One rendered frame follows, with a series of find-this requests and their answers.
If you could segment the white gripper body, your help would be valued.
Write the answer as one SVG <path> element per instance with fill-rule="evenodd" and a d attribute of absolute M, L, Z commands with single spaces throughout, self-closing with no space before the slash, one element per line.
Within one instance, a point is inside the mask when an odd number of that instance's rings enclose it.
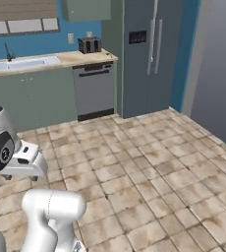
<path fill-rule="evenodd" d="M 21 157 L 12 157 L 10 162 L 0 171 L 0 175 L 37 177 L 44 176 L 47 169 L 47 162 L 42 153 L 39 153 L 32 160 Z"/>

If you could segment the green base cupboards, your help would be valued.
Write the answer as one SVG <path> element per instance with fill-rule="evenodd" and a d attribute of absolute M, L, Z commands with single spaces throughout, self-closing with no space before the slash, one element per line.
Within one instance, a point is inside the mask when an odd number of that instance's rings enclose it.
<path fill-rule="evenodd" d="M 0 105 L 18 132 L 77 119 L 71 68 L 0 76 Z"/>

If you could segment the grey dishwasher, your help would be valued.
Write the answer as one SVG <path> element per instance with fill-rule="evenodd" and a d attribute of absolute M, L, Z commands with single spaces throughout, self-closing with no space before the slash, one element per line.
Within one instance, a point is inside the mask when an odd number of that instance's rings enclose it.
<path fill-rule="evenodd" d="M 114 80 L 112 61 L 73 68 L 79 121 L 114 113 Z"/>

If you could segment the white sink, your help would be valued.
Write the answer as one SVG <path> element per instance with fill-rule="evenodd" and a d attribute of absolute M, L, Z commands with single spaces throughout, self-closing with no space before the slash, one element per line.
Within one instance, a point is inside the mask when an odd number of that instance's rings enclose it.
<path fill-rule="evenodd" d="M 0 71 L 18 70 L 60 63 L 61 60 L 55 55 L 28 59 L 14 59 L 13 61 L 0 62 Z"/>

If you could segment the black tap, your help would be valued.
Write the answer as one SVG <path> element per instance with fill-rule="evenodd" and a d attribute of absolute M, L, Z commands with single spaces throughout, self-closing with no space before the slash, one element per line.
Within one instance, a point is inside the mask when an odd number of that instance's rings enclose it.
<path fill-rule="evenodd" d="M 4 43 L 4 46 L 5 46 L 5 50 L 6 50 L 6 53 L 7 53 L 7 60 L 8 60 L 8 62 L 12 62 L 12 60 L 15 59 L 16 56 L 9 52 L 9 48 L 8 48 L 8 45 L 7 45 L 6 42 Z"/>

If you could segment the black toaster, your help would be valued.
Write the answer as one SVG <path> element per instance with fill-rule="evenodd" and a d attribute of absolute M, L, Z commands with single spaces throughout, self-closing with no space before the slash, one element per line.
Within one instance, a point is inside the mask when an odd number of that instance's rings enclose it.
<path fill-rule="evenodd" d="M 78 43 L 79 51 L 83 54 L 101 51 L 101 39 L 97 36 L 79 38 Z"/>

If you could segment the window with brown blind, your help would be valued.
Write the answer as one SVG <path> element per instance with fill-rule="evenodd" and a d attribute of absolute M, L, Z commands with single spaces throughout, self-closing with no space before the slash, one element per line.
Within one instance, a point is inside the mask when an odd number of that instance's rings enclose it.
<path fill-rule="evenodd" d="M 57 0 L 0 0 L 0 36 L 59 30 Z"/>

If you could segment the green tall side panel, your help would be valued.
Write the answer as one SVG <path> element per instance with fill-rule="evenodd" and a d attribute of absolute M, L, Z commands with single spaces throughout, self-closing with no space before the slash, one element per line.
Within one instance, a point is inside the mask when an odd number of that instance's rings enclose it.
<path fill-rule="evenodd" d="M 123 115 L 123 63 L 125 0 L 111 0 L 111 19 L 101 22 L 102 47 L 115 55 L 115 112 Z"/>

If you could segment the grey double-door fridge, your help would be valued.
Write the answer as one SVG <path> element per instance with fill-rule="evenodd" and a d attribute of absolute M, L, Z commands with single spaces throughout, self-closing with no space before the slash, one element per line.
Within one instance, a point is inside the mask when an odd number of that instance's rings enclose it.
<path fill-rule="evenodd" d="M 125 0 L 123 116 L 169 107 L 183 0 Z"/>

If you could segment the green wall cupboard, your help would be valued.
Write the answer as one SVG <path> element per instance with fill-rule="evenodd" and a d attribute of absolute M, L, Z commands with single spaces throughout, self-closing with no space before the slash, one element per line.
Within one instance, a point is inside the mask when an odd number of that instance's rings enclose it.
<path fill-rule="evenodd" d="M 61 7 L 68 22 L 111 19 L 111 0 L 61 0 Z"/>

